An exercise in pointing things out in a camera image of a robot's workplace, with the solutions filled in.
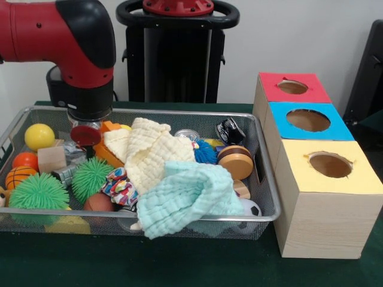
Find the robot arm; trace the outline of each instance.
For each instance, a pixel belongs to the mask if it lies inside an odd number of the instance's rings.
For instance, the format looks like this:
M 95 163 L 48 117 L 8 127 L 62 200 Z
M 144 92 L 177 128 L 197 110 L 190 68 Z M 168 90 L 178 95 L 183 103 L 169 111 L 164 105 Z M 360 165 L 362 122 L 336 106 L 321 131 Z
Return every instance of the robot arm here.
M 68 108 L 77 129 L 72 131 L 75 141 L 96 144 L 98 136 L 89 127 L 111 112 L 115 64 L 113 27 L 99 1 L 25 4 L 0 0 L 3 61 L 57 64 L 47 74 L 51 101 Z M 96 137 L 87 139 L 92 133 Z

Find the white cloth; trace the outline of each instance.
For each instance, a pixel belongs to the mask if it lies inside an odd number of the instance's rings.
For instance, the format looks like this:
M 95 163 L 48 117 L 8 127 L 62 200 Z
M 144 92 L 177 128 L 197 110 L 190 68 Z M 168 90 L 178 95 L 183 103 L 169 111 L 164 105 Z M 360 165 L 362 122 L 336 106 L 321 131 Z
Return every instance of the white cloth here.
M 127 157 L 127 140 L 130 131 L 126 129 L 111 130 L 104 133 L 105 146 L 120 160 L 125 163 Z
M 168 124 L 136 118 L 129 134 L 120 130 L 104 133 L 106 147 L 125 164 L 140 195 L 164 178 L 166 161 L 196 161 L 191 140 L 174 137 L 170 130 Z

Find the mesh basket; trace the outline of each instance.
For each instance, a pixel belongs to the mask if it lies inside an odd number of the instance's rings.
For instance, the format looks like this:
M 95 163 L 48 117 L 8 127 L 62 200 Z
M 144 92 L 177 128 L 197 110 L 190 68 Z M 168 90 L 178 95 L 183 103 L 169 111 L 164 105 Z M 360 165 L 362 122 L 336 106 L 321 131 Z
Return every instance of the mesh basket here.
M 277 219 L 280 214 L 279 199 L 260 123 L 249 114 L 214 112 L 115 109 L 109 116 L 109 120 L 115 123 L 128 125 L 131 125 L 136 117 L 145 117 L 169 124 L 172 133 L 181 129 L 193 129 L 202 138 L 217 138 L 215 125 L 229 116 L 234 118 L 247 136 L 244 146 L 254 157 L 256 168 L 244 183 L 250 190 L 251 199 L 261 208 L 263 216 L 204 216 L 169 236 L 257 240 L 268 223 Z M 15 156 L 27 150 L 24 133 L 35 123 L 50 126 L 56 138 L 59 135 L 62 138 L 62 135 L 68 134 L 71 129 L 65 109 L 33 106 L 21 111 L 0 138 L 0 185 L 4 186 L 5 177 L 11 170 Z M 143 236 L 143 232 L 131 231 L 129 228 L 137 222 L 136 216 L 123 212 L 84 211 L 70 189 L 69 195 L 72 210 L 0 208 L 0 231 Z

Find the yellow ball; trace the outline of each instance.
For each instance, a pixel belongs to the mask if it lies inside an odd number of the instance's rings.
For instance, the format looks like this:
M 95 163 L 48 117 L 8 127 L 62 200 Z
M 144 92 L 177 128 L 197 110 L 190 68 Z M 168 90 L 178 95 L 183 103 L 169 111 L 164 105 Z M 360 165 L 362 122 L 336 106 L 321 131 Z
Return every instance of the yellow ball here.
M 46 124 L 34 124 L 26 130 L 24 140 L 28 148 L 33 151 L 49 148 L 54 143 L 54 132 Z

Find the shape sorter box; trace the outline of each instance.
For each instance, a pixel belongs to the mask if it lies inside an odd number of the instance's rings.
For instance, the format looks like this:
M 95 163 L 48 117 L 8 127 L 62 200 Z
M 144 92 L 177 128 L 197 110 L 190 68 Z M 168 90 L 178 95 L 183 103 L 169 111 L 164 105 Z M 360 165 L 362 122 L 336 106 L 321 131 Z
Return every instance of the shape sorter box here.
M 283 139 L 353 141 L 331 103 L 271 102 L 263 128 L 273 170 Z
M 357 142 L 283 139 L 275 179 L 282 257 L 360 258 L 383 185 Z
M 269 102 L 331 103 L 329 96 L 315 74 L 259 73 L 253 115 L 262 128 Z

